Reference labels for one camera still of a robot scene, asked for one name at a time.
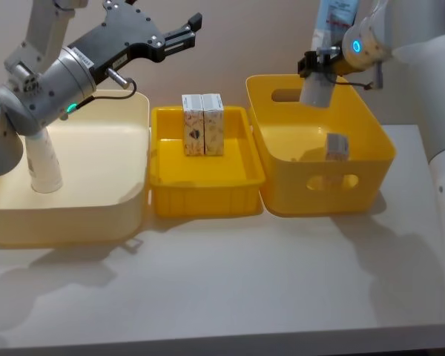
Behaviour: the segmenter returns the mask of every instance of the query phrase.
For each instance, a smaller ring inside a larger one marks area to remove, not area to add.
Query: gray robot arm
[[[34,0],[27,38],[5,61],[8,81],[0,87],[0,175],[12,170],[23,154],[19,135],[32,136],[57,118],[90,102],[96,86],[111,77],[127,82],[118,69],[135,58],[161,62],[194,47],[202,16],[181,28],[160,33],[133,0],[104,0],[105,20],[62,48],[74,9],[87,0]]]

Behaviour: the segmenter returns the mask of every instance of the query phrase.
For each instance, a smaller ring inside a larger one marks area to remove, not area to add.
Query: small box
[[[205,153],[207,156],[224,154],[224,107],[221,95],[202,96],[205,111]]]
[[[205,154],[205,129],[202,98],[197,95],[183,95],[183,116],[185,132],[183,145],[186,156],[203,156]]]
[[[347,136],[328,133],[325,149],[327,161],[347,161],[349,159],[349,140]]]

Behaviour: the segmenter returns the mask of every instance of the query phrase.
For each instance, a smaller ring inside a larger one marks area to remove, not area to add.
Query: white tube
[[[331,47],[342,41],[344,33],[353,25],[359,0],[321,0],[311,50]],[[305,79],[300,102],[319,108],[329,107],[334,85],[323,73],[312,73]]]
[[[59,162],[47,129],[24,139],[31,187],[38,193],[53,193],[62,187]]]

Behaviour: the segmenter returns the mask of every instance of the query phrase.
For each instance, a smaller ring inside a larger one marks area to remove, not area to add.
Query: yellow crate
[[[260,210],[265,181],[243,108],[225,107],[224,156],[186,156],[181,107],[152,111],[150,183],[161,217],[230,217]]]
[[[299,103],[302,85],[292,75],[247,80],[267,209],[280,216],[368,210],[395,158],[394,145],[353,88],[338,85],[323,109]],[[349,161],[325,161],[328,133],[349,138]],[[324,184],[332,177],[340,184]]]

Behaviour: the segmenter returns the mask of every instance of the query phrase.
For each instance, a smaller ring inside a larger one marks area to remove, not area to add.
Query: white table
[[[0,349],[259,356],[445,347],[441,236],[421,139],[416,126],[385,129],[398,158],[370,214],[150,213],[124,246],[0,251]]]

